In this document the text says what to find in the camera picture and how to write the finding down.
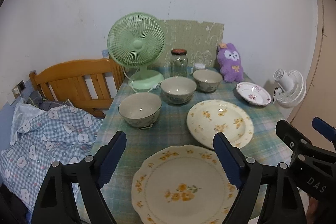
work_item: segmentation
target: blue gripper pad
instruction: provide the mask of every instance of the blue gripper pad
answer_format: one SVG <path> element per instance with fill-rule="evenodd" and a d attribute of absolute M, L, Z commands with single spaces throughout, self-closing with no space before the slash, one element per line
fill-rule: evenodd
<path fill-rule="evenodd" d="M 323 121 L 319 117 L 315 117 L 311 123 L 313 128 L 324 136 L 329 142 L 336 140 L 336 129 Z"/>
<path fill-rule="evenodd" d="M 213 137 L 213 148 L 229 182 L 240 190 L 243 187 L 241 174 L 245 169 L 245 163 L 239 155 L 241 152 L 232 147 L 223 133 L 217 133 Z"/>
<path fill-rule="evenodd" d="M 106 148 L 110 149 L 110 151 L 104 161 L 100 164 L 100 173 L 97 180 L 97 184 L 100 188 L 110 181 L 113 172 L 117 167 L 126 147 L 126 134 L 122 131 L 117 131 L 110 143 L 106 145 Z"/>

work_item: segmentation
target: plate rim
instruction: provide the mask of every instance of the plate rim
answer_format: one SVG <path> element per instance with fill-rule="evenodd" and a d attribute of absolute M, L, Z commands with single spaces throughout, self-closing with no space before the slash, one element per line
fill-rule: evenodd
<path fill-rule="evenodd" d="M 261 88 L 261 89 L 268 95 L 268 97 L 269 97 L 269 102 L 268 102 L 268 103 L 262 103 L 262 104 L 259 104 L 259 103 L 253 102 L 253 101 L 250 100 L 249 98 L 243 96 L 243 95 L 241 94 L 241 91 L 238 89 L 238 85 L 241 86 L 241 85 L 246 85 L 246 84 L 247 84 L 247 85 L 252 85 L 252 86 L 257 86 L 257 87 Z M 264 89 L 262 86 L 257 85 L 257 84 L 255 84 L 255 83 L 252 83 L 252 82 L 240 82 L 240 83 L 238 83 L 238 84 L 236 85 L 236 90 L 237 90 L 237 92 L 239 93 L 239 95 L 240 95 L 244 100 L 248 101 L 248 102 L 251 103 L 252 105 L 256 105 L 256 106 L 267 106 L 267 105 L 269 105 L 269 104 L 272 102 L 272 97 L 271 97 L 271 95 L 269 94 L 269 92 L 268 92 L 266 89 Z"/>
<path fill-rule="evenodd" d="M 238 193 L 238 190 L 237 190 L 236 188 L 235 188 L 233 191 L 230 190 L 230 186 L 229 186 L 229 185 L 231 185 L 231 184 L 230 184 L 230 182 L 229 182 L 229 180 L 228 180 L 228 177 L 227 177 L 227 175 L 226 175 L 224 169 L 222 168 L 221 162 L 219 161 L 219 159 L 218 159 L 216 153 L 215 153 L 213 150 L 209 150 L 209 149 L 207 149 L 207 148 L 204 148 L 204 147 L 201 147 L 201 146 L 192 145 L 192 144 L 186 144 L 186 145 L 181 145 L 181 146 L 176 146 L 176 145 L 169 146 L 169 147 L 167 147 L 167 148 L 164 148 L 164 149 L 162 149 L 162 150 L 160 150 L 160 151 L 154 153 L 153 155 L 149 156 L 148 158 L 146 158 L 146 159 L 142 162 L 141 167 L 135 172 L 135 174 L 134 174 L 134 176 L 133 176 L 133 179 L 132 179 L 132 186 L 131 186 L 131 202 L 132 202 L 132 206 L 133 206 L 134 210 L 137 212 L 137 214 L 139 215 L 139 217 L 140 217 L 140 219 L 141 219 L 141 221 L 142 221 L 143 223 L 155 224 L 154 222 L 151 222 L 151 221 L 148 220 L 148 217 L 151 217 L 151 218 L 153 217 L 153 216 L 149 216 L 149 215 L 148 215 L 148 212 L 150 212 L 149 208 L 147 208 L 145 204 L 142 204 L 144 208 L 145 208 L 145 207 L 147 208 L 147 210 L 146 210 L 146 212 L 141 212 L 140 210 L 142 210 L 142 207 L 140 207 L 140 206 L 137 205 L 138 201 L 137 201 L 137 199 L 135 198 L 135 195 L 139 194 L 139 193 L 137 192 L 137 189 L 136 189 L 136 186 L 135 186 L 136 181 L 137 181 L 137 178 L 140 178 L 140 177 L 144 176 L 144 175 L 142 175 L 142 173 L 141 173 L 141 171 L 142 171 L 143 169 L 147 169 L 147 171 L 144 172 L 144 173 L 148 173 L 148 174 L 145 175 L 145 177 L 146 177 L 147 175 L 153 173 L 155 169 L 153 169 L 153 171 L 151 171 L 151 172 L 148 172 L 148 170 L 150 171 L 150 168 L 151 168 L 151 167 L 148 166 L 148 165 L 150 164 L 150 162 L 151 162 L 151 159 L 154 158 L 155 156 L 162 156 L 162 153 L 164 153 L 164 152 L 168 152 L 169 150 L 172 150 L 172 149 L 180 149 L 180 150 L 182 150 L 182 149 L 198 150 L 198 152 L 199 152 L 199 151 L 203 151 L 203 152 L 205 152 L 205 153 L 210 153 L 211 155 L 214 155 L 214 157 L 215 157 L 214 160 L 217 160 L 216 164 L 218 164 L 219 168 L 220 168 L 221 170 L 223 170 L 222 178 L 223 178 L 224 180 L 226 180 L 227 183 L 228 183 L 228 188 L 229 188 L 228 196 L 230 195 L 230 193 Z M 229 209 L 230 209 L 230 208 L 228 208 L 227 212 L 225 212 L 225 213 L 222 212 L 222 213 L 223 213 L 223 216 L 224 216 L 224 218 L 223 218 L 222 221 L 224 221 L 225 217 L 227 216 Z M 207 223 L 207 221 L 210 221 L 212 218 L 214 218 L 215 216 L 217 216 L 218 213 L 219 213 L 219 212 L 217 212 L 217 213 L 216 213 L 214 216 L 212 216 L 209 220 L 206 220 L 206 223 Z"/>
<path fill-rule="evenodd" d="M 197 105 L 200 105 L 201 103 L 205 103 L 205 102 L 208 102 L 208 101 L 221 101 L 221 102 L 224 102 L 226 104 L 229 104 L 231 105 L 233 108 L 237 108 L 239 109 L 240 111 L 242 111 L 247 117 L 248 117 L 248 120 L 250 121 L 250 126 L 251 126 L 251 131 L 252 134 L 249 134 L 251 137 L 249 138 L 248 142 L 246 144 L 244 144 L 243 146 L 239 146 L 238 148 L 243 148 L 245 145 L 247 145 L 253 138 L 253 135 L 254 135 L 254 125 L 253 125 L 253 122 L 252 122 L 252 119 L 251 117 L 249 116 L 249 114 L 247 114 L 247 112 L 245 110 L 243 110 L 241 107 L 237 106 L 236 104 L 234 103 L 231 103 L 231 102 L 228 102 L 228 101 L 225 101 L 225 100 L 218 100 L 218 99 L 209 99 L 209 100 L 204 100 L 204 101 L 201 101 L 201 102 L 198 102 L 197 104 L 193 105 L 191 107 L 191 109 L 188 111 L 188 114 L 187 114 L 187 118 L 186 118 L 186 123 L 187 123 L 187 127 L 188 127 L 188 130 L 190 132 L 190 134 L 199 142 L 201 143 L 202 145 L 206 146 L 207 148 L 209 148 L 210 150 L 214 150 L 213 146 L 209 146 L 208 144 L 204 143 L 204 141 L 199 138 L 198 136 L 194 135 L 193 131 L 190 130 L 190 126 L 189 126 L 189 120 L 191 119 L 190 116 L 191 116 L 191 111 L 194 109 L 194 107 L 196 107 Z"/>

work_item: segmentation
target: tablecloth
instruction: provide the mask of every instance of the tablecloth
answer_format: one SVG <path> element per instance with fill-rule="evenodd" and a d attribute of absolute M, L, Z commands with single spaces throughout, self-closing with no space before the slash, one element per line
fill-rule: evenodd
<path fill-rule="evenodd" d="M 167 70 L 162 69 L 161 72 L 167 77 Z M 244 81 L 252 82 L 247 75 L 244 77 Z M 253 121 L 254 135 L 252 140 L 241 149 L 246 157 L 254 157 L 261 164 L 274 166 L 279 162 L 290 163 L 292 152 L 275 133 L 277 121 L 283 119 L 280 111 L 273 104 L 269 104 L 267 107 L 248 104 L 236 93 L 236 84 L 235 82 L 225 83 L 222 81 L 213 93 L 196 91 L 191 101 L 184 105 L 170 105 L 161 94 L 161 114 L 154 126 L 146 130 L 137 130 L 131 127 L 120 116 L 118 112 L 120 102 L 134 93 L 127 85 L 127 81 L 121 85 L 91 151 L 91 154 L 94 155 L 102 145 L 106 145 L 111 140 L 118 130 L 126 133 L 126 149 L 110 182 L 101 189 L 106 204 L 118 224 L 142 223 L 131 204 L 131 184 L 134 173 L 146 158 L 172 145 L 193 144 L 201 146 L 189 133 L 186 116 L 193 105 L 203 100 L 225 100 L 238 105 L 248 113 Z M 160 95 L 161 89 L 159 88 L 153 93 Z M 260 214 L 265 189 L 264 186 L 261 186 L 252 217 Z M 77 198 L 77 207 L 81 218 L 89 222 L 80 195 Z"/>

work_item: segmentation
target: purple plush toy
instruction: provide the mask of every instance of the purple plush toy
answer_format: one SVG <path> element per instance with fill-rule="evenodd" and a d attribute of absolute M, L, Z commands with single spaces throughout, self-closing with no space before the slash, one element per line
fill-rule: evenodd
<path fill-rule="evenodd" d="M 243 67 L 240 55 L 232 43 L 218 45 L 217 61 L 220 64 L 220 73 L 225 82 L 241 82 L 244 80 Z"/>

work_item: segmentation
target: plate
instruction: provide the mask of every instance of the plate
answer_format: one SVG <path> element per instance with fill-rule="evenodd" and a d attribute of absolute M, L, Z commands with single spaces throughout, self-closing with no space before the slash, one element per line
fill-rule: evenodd
<path fill-rule="evenodd" d="M 238 190 L 215 152 L 184 145 L 146 159 L 133 177 L 131 193 L 144 224 L 221 224 Z"/>
<path fill-rule="evenodd" d="M 267 106 L 272 101 L 271 95 L 264 88 L 250 82 L 238 83 L 236 90 L 252 105 Z"/>
<path fill-rule="evenodd" d="M 194 105 L 188 112 L 187 126 L 194 138 L 210 149 L 218 132 L 223 132 L 231 145 L 238 148 L 247 145 L 254 133 L 250 116 L 235 104 L 221 100 Z"/>

